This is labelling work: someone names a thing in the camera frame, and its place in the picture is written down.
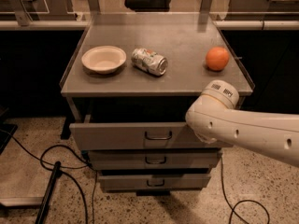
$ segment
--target aluminum can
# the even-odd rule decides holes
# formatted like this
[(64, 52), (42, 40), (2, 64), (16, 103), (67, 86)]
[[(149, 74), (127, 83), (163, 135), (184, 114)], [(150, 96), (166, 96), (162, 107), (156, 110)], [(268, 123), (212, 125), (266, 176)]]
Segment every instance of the aluminum can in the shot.
[(150, 49), (135, 49), (131, 56), (132, 64), (157, 77), (166, 72), (167, 59)]

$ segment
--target countertop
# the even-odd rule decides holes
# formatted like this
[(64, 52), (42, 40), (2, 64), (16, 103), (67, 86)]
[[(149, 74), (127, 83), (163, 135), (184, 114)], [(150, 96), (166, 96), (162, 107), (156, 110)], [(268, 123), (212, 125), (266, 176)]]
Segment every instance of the countertop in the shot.
[[(234, 85), (240, 95), (252, 88), (233, 55), (224, 70), (206, 68), (206, 53), (214, 46), (227, 48), (212, 23), (201, 23), (199, 13), (99, 14), (86, 34), (62, 88), (67, 97), (199, 95), (214, 79)], [(82, 55), (97, 46), (115, 46), (126, 52), (125, 64), (112, 75), (93, 74), (83, 68)], [(166, 57), (161, 77), (131, 64), (135, 48), (151, 49)]]

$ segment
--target drawer cabinet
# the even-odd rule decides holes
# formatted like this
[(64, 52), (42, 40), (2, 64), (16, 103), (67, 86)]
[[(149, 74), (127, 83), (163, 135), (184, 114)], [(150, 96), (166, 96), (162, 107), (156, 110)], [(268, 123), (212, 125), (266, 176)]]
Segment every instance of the drawer cabinet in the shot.
[[(71, 133), (100, 173), (103, 191), (206, 187), (221, 148), (228, 145), (202, 143), (186, 124), (186, 112), (214, 79), (234, 85), (241, 100), (252, 88), (234, 54), (223, 71), (206, 69), (210, 48), (229, 48), (212, 20), (198, 21), (198, 12), (94, 17), (65, 73), (62, 95), (76, 120)], [(83, 69), (82, 55), (96, 46), (123, 49), (122, 68), (107, 75)], [(131, 54), (138, 47), (167, 58), (163, 76), (132, 66)]]
[(84, 122), (71, 124), (70, 130), (78, 148), (88, 151), (93, 169), (99, 171), (102, 191), (202, 189), (207, 185), (224, 144), (202, 143), (184, 122), (193, 99), (106, 97), (89, 101)]

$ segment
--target drawer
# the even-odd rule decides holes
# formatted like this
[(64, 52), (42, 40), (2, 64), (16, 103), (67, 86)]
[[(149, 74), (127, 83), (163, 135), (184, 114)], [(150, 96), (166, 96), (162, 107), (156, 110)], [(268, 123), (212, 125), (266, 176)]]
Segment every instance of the drawer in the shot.
[(217, 148), (89, 151), (95, 170), (187, 169), (216, 167)]
[(101, 175), (102, 191), (202, 189), (207, 186), (209, 174), (182, 175)]
[(185, 122), (73, 123), (80, 150), (223, 147), (201, 142)]

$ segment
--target open drawer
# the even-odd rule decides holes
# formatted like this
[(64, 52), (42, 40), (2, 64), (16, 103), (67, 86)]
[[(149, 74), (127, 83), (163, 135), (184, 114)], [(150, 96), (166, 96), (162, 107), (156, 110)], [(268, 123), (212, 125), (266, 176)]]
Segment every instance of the open drawer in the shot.
[(185, 122), (194, 97), (93, 98), (70, 130), (80, 150), (223, 147), (202, 143)]
[(219, 162), (217, 148), (89, 151), (95, 170), (207, 168)]

